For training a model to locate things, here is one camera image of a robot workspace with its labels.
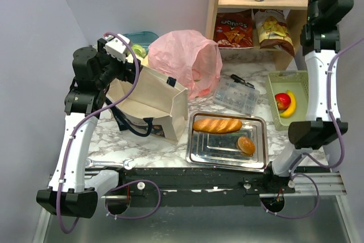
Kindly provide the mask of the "beige canvas tote bag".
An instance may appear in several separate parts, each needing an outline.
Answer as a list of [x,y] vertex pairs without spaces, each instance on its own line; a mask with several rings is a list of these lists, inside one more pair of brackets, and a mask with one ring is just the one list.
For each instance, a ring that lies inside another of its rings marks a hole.
[[174,78],[143,67],[131,95],[110,111],[120,131],[176,143],[187,125],[188,90]]

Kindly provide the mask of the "pink plastic grocery bag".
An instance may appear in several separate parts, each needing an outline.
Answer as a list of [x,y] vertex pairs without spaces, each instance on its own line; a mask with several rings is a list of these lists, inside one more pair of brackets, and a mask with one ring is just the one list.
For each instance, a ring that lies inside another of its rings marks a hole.
[[222,57],[215,41],[196,30],[178,30],[150,44],[148,65],[186,87],[191,100],[205,97],[216,89]]

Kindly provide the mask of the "red chips bag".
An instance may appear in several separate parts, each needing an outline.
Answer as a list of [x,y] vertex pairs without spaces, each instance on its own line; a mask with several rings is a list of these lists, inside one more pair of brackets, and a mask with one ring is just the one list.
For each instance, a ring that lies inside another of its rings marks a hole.
[[213,40],[220,48],[253,48],[251,10],[217,13]]

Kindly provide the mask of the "white cassava chips bag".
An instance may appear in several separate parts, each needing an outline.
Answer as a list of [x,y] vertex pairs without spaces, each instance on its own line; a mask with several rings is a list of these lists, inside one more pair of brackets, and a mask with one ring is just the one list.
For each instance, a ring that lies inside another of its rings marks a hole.
[[277,48],[294,57],[294,47],[282,10],[254,9],[260,48]]

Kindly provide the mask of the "red apple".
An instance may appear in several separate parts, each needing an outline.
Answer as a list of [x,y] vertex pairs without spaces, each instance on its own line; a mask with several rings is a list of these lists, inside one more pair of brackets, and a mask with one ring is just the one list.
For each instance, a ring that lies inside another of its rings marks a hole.
[[275,101],[279,111],[286,110],[291,104],[291,98],[287,93],[276,94]]

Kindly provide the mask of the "yellow banana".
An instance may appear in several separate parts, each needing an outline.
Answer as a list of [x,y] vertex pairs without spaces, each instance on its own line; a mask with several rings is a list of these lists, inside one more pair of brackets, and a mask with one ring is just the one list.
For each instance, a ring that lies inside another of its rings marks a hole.
[[288,94],[288,96],[290,97],[291,103],[285,111],[280,113],[280,117],[282,118],[290,118],[290,116],[292,116],[296,110],[296,97],[294,93],[290,90],[287,90],[286,94]]

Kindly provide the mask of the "white eggplant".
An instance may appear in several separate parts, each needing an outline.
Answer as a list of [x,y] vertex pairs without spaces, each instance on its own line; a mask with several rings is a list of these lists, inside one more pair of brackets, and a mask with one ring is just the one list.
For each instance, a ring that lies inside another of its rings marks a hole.
[[148,63],[148,56],[146,56],[142,61],[141,61],[141,65],[145,66],[145,67],[149,67],[149,63]]

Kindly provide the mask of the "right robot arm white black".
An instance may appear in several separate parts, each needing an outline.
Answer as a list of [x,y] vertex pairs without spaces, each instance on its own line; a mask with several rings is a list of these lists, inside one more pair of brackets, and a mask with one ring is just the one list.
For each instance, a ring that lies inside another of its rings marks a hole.
[[337,168],[344,159],[343,135],[348,130],[348,123],[341,121],[336,77],[339,57],[347,50],[341,49],[338,24],[353,6],[354,0],[308,0],[307,22],[300,35],[309,80],[306,118],[291,122],[288,127],[290,144],[272,161],[273,173],[261,180],[263,189],[269,193],[280,189],[281,177],[291,176],[313,150],[335,140],[340,144],[340,156],[327,168]]

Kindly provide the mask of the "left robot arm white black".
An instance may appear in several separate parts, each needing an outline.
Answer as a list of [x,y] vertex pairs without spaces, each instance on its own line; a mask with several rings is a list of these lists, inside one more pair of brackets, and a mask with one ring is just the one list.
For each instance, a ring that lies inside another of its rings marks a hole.
[[90,141],[110,84],[115,79],[133,84],[139,77],[140,63],[125,60],[130,48],[130,39],[108,33],[98,39],[97,48],[82,47],[73,53],[75,76],[64,100],[65,132],[59,160],[48,187],[36,195],[36,202],[52,215],[89,219],[102,183],[115,195],[126,188],[125,179],[114,171],[90,184],[84,176]]

